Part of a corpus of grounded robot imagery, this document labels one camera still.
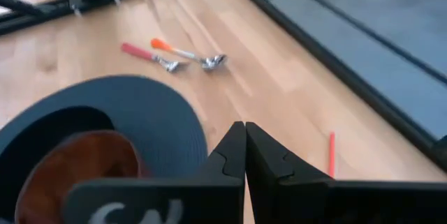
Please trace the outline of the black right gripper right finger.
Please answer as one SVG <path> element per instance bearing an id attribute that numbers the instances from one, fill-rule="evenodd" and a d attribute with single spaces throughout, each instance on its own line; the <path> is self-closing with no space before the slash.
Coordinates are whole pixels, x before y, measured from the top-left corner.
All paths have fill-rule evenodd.
<path id="1" fill-rule="evenodd" d="M 446 224 L 446 184 L 336 180 L 253 122 L 246 173 L 256 223 Z"/>

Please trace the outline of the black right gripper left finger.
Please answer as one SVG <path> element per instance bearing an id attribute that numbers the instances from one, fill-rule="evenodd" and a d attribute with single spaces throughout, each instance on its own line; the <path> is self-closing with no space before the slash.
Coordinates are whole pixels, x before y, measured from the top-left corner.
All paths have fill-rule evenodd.
<path id="1" fill-rule="evenodd" d="M 62 210 L 70 224 L 242 223 L 246 130 L 236 121 L 189 177 L 95 179 L 73 187 Z"/>

